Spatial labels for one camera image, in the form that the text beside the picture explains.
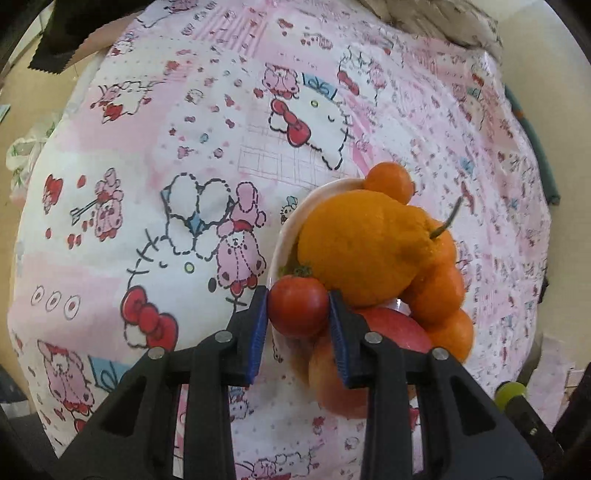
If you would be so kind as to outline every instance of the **small orange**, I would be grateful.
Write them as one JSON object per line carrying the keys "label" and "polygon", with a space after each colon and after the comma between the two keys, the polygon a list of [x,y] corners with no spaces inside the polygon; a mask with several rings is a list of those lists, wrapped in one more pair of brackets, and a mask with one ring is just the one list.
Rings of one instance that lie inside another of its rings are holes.
{"label": "small orange", "polygon": [[428,327],[426,331],[433,346],[442,346],[460,363],[464,363],[470,355],[474,342],[474,325],[463,310],[456,310],[439,325]]}
{"label": "small orange", "polygon": [[406,205],[414,195],[414,183],[406,169],[395,162],[375,165],[363,182],[365,190],[382,192]]}
{"label": "small orange", "polygon": [[440,323],[459,309],[465,294],[462,274],[456,266],[436,265],[418,281],[405,303],[411,309],[411,317],[426,328]]}

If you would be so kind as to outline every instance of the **tomato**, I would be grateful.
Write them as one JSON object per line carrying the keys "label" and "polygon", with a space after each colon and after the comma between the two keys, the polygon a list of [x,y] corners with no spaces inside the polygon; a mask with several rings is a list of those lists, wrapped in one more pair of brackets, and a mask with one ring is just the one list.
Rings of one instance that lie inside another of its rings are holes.
{"label": "tomato", "polygon": [[269,292],[267,312],[275,330],[290,338],[310,338],[328,324],[329,294],[319,280],[287,275]]}

